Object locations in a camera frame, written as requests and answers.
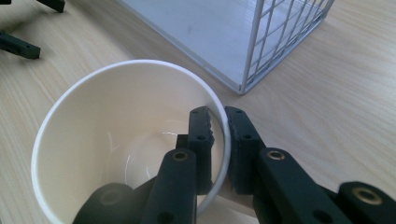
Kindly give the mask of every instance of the cup rim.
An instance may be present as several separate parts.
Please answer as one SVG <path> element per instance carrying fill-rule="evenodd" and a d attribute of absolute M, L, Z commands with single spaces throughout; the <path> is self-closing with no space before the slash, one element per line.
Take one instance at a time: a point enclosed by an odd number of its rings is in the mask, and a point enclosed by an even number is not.
<path fill-rule="evenodd" d="M 222 183 L 224 182 L 224 179 L 227 175 L 227 170 L 228 170 L 228 165 L 230 161 L 230 156 L 231 156 L 231 135 L 230 135 L 230 128 L 228 126 L 228 118 L 224 110 L 224 106 L 219 100 L 219 97 L 213 92 L 213 90 L 198 76 L 196 76 L 194 73 L 191 71 L 180 67 L 178 65 L 175 65 L 173 63 L 167 63 L 163 61 L 157 61 L 157 60 L 131 60 L 131 61 L 125 61 L 125 62 L 120 62 L 120 63 L 113 63 L 111 65 L 105 66 L 103 68 L 100 68 L 87 76 L 83 77 L 80 79 L 78 82 L 73 84 L 65 93 L 61 95 L 61 97 L 55 102 L 55 104 L 52 106 L 50 111 L 48 112 L 47 116 L 44 118 L 37 136 L 35 138 L 35 143 L 33 146 L 33 154 L 32 154 L 32 161 L 31 161 L 31 177 L 32 177 L 32 183 L 33 183 L 33 189 L 35 193 L 35 198 L 38 201 L 38 204 L 41 208 L 41 210 L 44 212 L 45 216 L 51 223 L 62 223 L 62 221 L 51 211 L 50 207 L 48 206 L 44 193 L 42 192 L 39 184 L 39 175 L 38 175 L 38 167 L 37 167 L 37 161 L 38 161 L 38 152 L 40 148 L 40 143 L 41 139 L 43 137 L 43 133 L 46 130 L 46 127 L 48 123 L 50 122 L 50 119 L 52 115 L 55 113 L 57 108 L 61 105 L 61 103 L 71 94 L 72 91 L 77 89 L 79 86 L 81 86 L 83 83 L 87 82 L 89 79 L 107 71 L 110 69 L 113 69 L 118 66 L 123 66 L 126 64 L 154 64 L 154 65 L 165 65 L 168 67 L 171 67 L 173 69 L 176 69 L 187 76 L 191 77 L 196 81 L 201 87 L 203 87 L 207 93 L 210 95 L 210 98 L 213 100 L 214 104 L 216 105 L 216 108 L 219 110 L 219 118 L 217 118 L 219 126 L 222 130 L 223 133 L 223 141 L 224 141 L 224 149 L 223 149 L 223 158 L 221 162 L 221 166 L 219 169 L 218 176 L 214 182 L 214 185 L 212 187 L 212 190 L 209 191 L 209 193 L 206 195 L 206 197 L 203 199 L 203 201 L 198 205 L 197 207 L 197 215 L 201 215 L 206 208 L 209 206 L 209 204 L 214 200 L 216 195 L 219 193 L 219 190 L 222 186 Z"/>

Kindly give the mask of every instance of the white wire cage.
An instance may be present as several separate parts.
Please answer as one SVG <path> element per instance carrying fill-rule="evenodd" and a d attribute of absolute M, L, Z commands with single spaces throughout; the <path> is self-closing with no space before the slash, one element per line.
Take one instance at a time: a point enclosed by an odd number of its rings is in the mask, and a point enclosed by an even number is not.
<path fill-rule="evenodd" d="M 279 64 L 334 0 L 121 0 L 239 94 Z"/>

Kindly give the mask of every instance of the brass insert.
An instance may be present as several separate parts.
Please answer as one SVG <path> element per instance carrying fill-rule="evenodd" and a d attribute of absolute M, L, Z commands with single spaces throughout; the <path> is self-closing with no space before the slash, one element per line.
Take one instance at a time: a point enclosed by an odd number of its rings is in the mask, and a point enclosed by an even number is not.
<path fill-rule="evenodd" d="M 355 197 L 357 197 L 364 203 L 368 203 L 371 205 L 380 205 L 382 203 L 381 197 L 370 189 L 354 188 L 352 190 L 352 193 L 353 195 L 355 195 Z"/>

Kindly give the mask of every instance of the light wood surface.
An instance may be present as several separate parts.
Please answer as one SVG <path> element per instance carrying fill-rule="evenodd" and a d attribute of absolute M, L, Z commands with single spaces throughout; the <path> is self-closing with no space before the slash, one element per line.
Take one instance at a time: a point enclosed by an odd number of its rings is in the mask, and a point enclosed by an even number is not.
<path fill-rule="evenodd" d="M 320 185 L 359 180 L 396 198 L 396 4 L 335 1 L 328 18 L 258 86 L 232 93 L 115 1 L 0 6 L 0 30 L 41 48 L 38 60 L 0 51 L 0 219 L 48 222 L 30 176 L 38 128 L 55 101 L 106 65 L 176 63 L 244 109 L 268 147 L 286 149 Z M 257 223 L 210 206 L 199 223 Z"/>

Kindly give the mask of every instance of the wooden table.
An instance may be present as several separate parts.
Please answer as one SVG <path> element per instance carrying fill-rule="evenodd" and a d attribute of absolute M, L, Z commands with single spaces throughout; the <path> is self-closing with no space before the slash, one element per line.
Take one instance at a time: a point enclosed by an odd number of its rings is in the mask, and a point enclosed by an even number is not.
<path fill-rule="evenodd" d="M 267 146 L 286 149 L 320 185 L 337 190 L 359 180 L 396 198 L 395 11 L 391 0 L 336 1 L 313 34 L 239 96 L 117 2 L 68 0 L 63 14 L 36 1 L 0 6 L 0 30 L 42 50 L 33 61 L 0 51 L 2 223 L 48 222 L 30 165 L 55 101 L 96 69 L 143 58 L 197 74 L 225 105 L 248 113 Z M 216 203 L 198 221 L 257 223 Z"/>

